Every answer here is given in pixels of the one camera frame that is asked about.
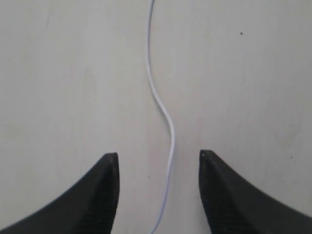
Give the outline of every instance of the white cable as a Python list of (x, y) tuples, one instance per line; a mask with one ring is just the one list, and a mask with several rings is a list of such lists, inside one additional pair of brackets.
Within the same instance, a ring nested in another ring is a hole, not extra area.
[(150, 234), (155, 233), (156, 229), (158, 228), (158, 226), (160, 224), (162, 215), (164, 214), (166, 201), (167, 201), (167, 197), (168, 197), (170, 174), (171, 174), (171, 165), (172, 165), (172, 160), (174, 157), (175, 144), (176, 144), (176, 134), (175, 134), (174, 124), (172, 122), (172, 119), (171, 119), (165, 105), (163, 104), (162, 100), (160, 99), (160, 97), (158, 95), (158, 92), (157, 92), (155, 84), (154, 84), (152, 71), (151, 71), (150, 35), (151, 35), (151, 21), (152, 21), (154, 1), (155, 0), (150, 0), (150, 7), (149, 7), (149, 13), (148, 13), (148, 19), (147, 19), (147, 25), (146, 25), (146, 70), (147, 70), (148, 81), (149, 81), (150, 88), (151, 88), (151, 91), (153, 93), (154, 99), (157, 102), (158, 106), (161, 109), (162, 114), (165, 116), (165, 118), (168, 122), (169, 130), (170, 130), (170, 136), (171, 136), (171, 146), (170, 146), (169, 159), (168, 159), (168, 165), (167, 165), (165, 193), (164, 193), (163, 201), (162, 201), (161, 208), (159, 211), (158, 219), (156, 221), (155, 226), (151, 230)]

